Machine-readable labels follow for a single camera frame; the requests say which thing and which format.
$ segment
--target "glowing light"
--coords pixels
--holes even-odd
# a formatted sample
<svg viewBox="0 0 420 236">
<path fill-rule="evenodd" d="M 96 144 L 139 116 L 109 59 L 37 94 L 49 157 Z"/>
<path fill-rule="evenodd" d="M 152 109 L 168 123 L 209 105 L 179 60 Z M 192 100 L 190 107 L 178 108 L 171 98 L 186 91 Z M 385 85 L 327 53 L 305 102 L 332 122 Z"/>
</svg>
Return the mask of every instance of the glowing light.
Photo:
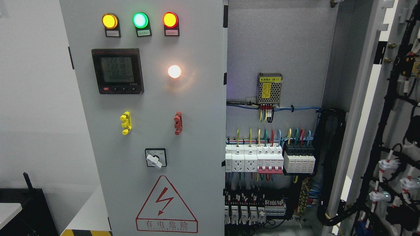
<svg viewBox="0 0 420 236">
<path fill-rule="evenodd" d="M 181 75 L 181 68 L 177 65 L 170 66 L 168 75 L 174 79 L 178 78 Z"/>
<path fill-rule="evenodd" d="M 143 12 L 137 12 L 133 16 L 133 23 L 134 23 L 134 26 L 142 29 L 149 24 L 149 18 Z"/>
<path fill-rule="evenodd" d="M 178 16 L 173 12 L 167 12 L 163 15 L 163 24 L 168 28 L 173 28 L 178 24 Z"/>
<path fill-rule="evenodd" d="M 102 17 L 102 24 L 105 26 L 105 28 L 107 29 L 115 29 L 115 27 L 117 27 L 118 25 L 118 19 L 117 16 L 112 14 L 112 13 L 106 13 L 103 17 Z"/>
</svg>

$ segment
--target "lcd display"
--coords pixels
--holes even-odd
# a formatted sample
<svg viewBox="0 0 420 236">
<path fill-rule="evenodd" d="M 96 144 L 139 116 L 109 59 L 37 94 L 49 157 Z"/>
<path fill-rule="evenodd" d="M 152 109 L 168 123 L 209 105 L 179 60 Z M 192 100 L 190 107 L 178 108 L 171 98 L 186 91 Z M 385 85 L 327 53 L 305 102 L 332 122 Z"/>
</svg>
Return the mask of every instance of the lcd display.
<svg viewBox="0 0 420 236">
<path fill-rule="evenodd" d="M 134 82 L 130 57 L 101 58 L 103 79 L 106 83 Z"/>
</svg>

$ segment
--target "red wire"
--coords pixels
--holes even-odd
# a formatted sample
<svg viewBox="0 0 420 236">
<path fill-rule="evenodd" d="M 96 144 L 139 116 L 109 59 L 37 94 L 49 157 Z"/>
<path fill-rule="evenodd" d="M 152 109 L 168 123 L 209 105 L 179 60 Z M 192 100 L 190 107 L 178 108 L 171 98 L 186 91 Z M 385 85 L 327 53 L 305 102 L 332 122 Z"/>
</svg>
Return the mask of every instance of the red wire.
<svg viewBox="0 0 420 236">
<path fill-rule="evenodd" d="M 300 138 L 300 135 L 302 135 L 302 139 L 300 140 L 300 145 L 303 145 L 303 138 L 305 137 L 305 130 L 304 129 L 300 130 L 299 138 Z"/>
<path fill-rule="evenodd" d="M 271 132 L 271 146 L 274 147 L 274 130 Z"/>
</svg>

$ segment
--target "warning sign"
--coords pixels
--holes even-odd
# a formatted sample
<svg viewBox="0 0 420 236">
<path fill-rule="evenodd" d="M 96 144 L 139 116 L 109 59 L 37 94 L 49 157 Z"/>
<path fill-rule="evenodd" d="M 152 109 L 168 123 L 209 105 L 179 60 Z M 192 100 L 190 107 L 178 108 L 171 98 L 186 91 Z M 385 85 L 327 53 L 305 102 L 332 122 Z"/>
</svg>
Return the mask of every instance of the warning sign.
<svg viewBox="0 0 420 236">
<path fill-rule="evenodd" d="M 198 221 L 166 176 L 159 176 L 136 218 L 138 231 L 198 233 Z"/>
</svg>

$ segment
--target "yellow label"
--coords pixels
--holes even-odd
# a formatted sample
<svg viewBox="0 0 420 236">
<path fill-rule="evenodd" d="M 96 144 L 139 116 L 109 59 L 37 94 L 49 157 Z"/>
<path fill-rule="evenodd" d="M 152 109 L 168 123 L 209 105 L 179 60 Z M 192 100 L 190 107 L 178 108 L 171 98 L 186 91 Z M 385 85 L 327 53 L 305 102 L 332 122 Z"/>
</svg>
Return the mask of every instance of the yellow label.
<svg viewBox="0 0 420 236">
<path fill-rule="evenodd" d="M 263 83 L 262 86 L 262 98 L 270 98 L 271 83 Z"/>
<path fill-rule="evenodd" d="M 260 77 L 260 82 L 281 82 L 281 77 Z"/>
</svg>

